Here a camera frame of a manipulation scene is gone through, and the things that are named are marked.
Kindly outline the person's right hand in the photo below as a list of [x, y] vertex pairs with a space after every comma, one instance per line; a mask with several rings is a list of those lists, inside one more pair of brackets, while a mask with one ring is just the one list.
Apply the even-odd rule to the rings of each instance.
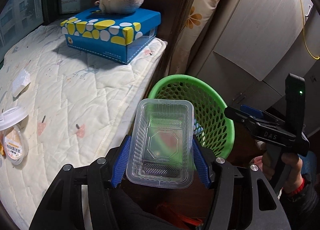
[[265, 177], [269, 180], [270, 184], [273, 184], [274, 191], [277, 195], [280, 192], [287, 194], [299, 192], [303, 187], [304, 179], [302, 177], [302, 159], [293, 153], [284, 153], [281, 156], [280, 163], [278, 165], [284, 165], [284, 168], [280, 168], [280, 171], [273, 167], [273, 160], [270, 154], [267, 152], [267, 144], [255, 140], [255, 145], [260, 151], [264, 151], [263, 155], [257, 156], [251, 160], [251, 164], [257, 166]]

